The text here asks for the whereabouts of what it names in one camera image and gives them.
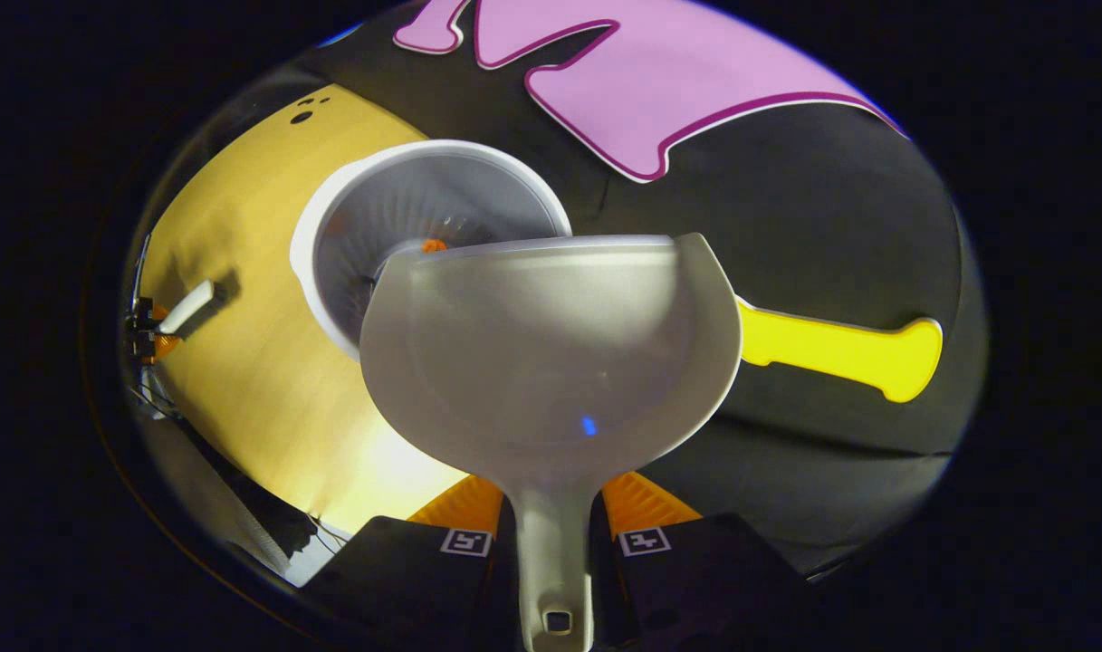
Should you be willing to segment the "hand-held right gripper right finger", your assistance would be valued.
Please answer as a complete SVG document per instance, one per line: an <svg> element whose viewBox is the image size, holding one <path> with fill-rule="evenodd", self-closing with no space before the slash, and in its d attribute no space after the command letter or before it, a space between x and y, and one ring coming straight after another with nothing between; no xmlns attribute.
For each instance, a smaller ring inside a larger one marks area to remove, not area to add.
<svg viewBox="0 0 1102 652"><path fill-rule="evenodd" d="M603 486L591 522L597 651L754 649L810 590L742 517L699 514L638 472Z"/></svg>

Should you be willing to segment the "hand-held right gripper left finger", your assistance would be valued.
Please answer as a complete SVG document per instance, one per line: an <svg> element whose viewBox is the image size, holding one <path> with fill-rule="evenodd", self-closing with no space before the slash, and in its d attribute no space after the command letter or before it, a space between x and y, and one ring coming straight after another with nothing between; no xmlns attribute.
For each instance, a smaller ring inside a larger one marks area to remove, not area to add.
<svg viewBox="0 0 1102 652"><path fill-rule="evenodd" d="M357 651L521 651L514 517L467 477L413 517L372 517L302 587Z"/></svg>

